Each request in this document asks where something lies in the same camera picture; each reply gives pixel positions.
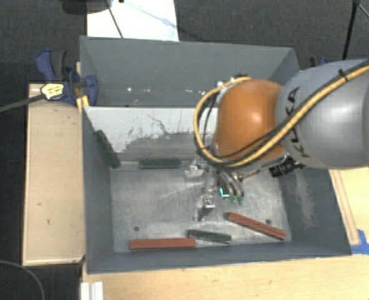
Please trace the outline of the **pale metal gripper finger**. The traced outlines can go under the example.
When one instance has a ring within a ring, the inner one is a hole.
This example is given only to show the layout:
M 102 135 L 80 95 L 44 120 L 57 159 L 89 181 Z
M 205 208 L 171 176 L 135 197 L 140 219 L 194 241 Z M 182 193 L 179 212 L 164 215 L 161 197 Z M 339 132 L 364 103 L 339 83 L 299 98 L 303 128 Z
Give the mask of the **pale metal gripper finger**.
M 184 171 L 184 178 L 187 180 L 197 179 L 205 173 L 202 166 L 190 164 L 189 168 Z
M 203 194 L 197 204 L 196 220 L 204 221 L 206 217 L 215 209 L 214 197 L 209 194 Z

